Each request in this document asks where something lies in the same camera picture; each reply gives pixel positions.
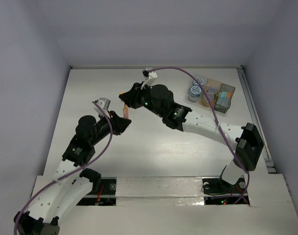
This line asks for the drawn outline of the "pink pencil-shaped highlighter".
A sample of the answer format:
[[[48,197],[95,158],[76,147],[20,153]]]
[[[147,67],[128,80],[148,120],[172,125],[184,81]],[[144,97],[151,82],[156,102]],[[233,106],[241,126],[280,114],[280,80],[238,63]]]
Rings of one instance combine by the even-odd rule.
[[[123,118],[129,119],[128,106],[126,104],[123,107]]]

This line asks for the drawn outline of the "blue lid jar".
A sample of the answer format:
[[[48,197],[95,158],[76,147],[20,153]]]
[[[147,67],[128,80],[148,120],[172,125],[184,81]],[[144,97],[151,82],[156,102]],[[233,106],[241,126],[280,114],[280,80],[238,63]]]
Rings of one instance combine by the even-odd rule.
[[[196,76],[192,81],[192,85],[193,86],[201,85],[202,87],[204,87],[206,81],[207,79],[204,79],[203,77],[200,77],[200,76]]]
[[[197,102],[199,101],[201,97],[201,88],[199,86],[190,86],[188,92],[187,92],[187,98],[191,102]]]

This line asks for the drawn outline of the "clear jar blue clips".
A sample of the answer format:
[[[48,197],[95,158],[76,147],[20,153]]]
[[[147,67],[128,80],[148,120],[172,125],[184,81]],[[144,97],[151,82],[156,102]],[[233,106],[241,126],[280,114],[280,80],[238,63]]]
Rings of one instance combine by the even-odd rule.
[[[218,88],[215,86],[209,86],[206,91],[208,94],[216,95],[218,92]]]

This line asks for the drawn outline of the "blue pencil-shaped highlighter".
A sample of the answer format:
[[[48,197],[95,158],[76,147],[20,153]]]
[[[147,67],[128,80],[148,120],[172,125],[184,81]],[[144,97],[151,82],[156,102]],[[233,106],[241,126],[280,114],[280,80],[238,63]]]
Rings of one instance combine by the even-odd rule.
[[[221,95],[219,97],[219,99],[217,100],[217,104],[218,105],[221,105],[221,106],[225,106],[225,107],[229,107],[230,106],[230,101],[231,101],[231,98],[223,98],[223,96]]]

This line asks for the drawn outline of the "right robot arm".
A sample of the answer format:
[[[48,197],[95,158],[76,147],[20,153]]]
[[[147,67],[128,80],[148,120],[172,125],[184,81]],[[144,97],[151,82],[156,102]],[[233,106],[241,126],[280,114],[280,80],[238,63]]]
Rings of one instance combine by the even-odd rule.
[[[159,116],[171,129],[207,137],[232,150],[233,160],[223,169],[218,179],[221,191],[231,191],[241,175],[255,171],[264,143],[254,124],[237,126],[216,122],[214,118],[203,116],[176,103],[173,92],[160,84],[149,87],[134,83],[133,87],[120,94],[119,98],[129,108],[146,108]]]

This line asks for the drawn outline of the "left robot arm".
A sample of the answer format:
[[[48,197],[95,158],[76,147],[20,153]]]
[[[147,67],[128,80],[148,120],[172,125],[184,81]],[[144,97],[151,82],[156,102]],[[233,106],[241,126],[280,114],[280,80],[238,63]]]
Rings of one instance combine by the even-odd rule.
[[[101,186],[101,174],[88,168],[93,163],[94,146],[106,136],[118,136],[131,124],[114,111],[100,115],[97,121],[87,115],[79,119],[52,182],[32,196],[14,217],[16,235],[57,235],[60,224],[76,204]]]

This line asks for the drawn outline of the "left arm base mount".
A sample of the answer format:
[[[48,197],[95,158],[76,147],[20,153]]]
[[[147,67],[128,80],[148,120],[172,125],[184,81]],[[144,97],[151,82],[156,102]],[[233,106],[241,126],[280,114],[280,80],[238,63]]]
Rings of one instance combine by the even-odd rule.
[[[102,178],[100,185],[94,186],[77,206],[115,206],[117,178]]]

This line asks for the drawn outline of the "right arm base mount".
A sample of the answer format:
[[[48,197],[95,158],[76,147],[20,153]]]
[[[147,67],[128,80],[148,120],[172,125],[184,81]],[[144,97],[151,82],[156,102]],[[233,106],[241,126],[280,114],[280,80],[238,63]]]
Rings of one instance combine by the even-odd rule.
[[[201,191],[204,194],[205,205],[249,205],[243,177],[231,185],[219,178],[203,178]]]

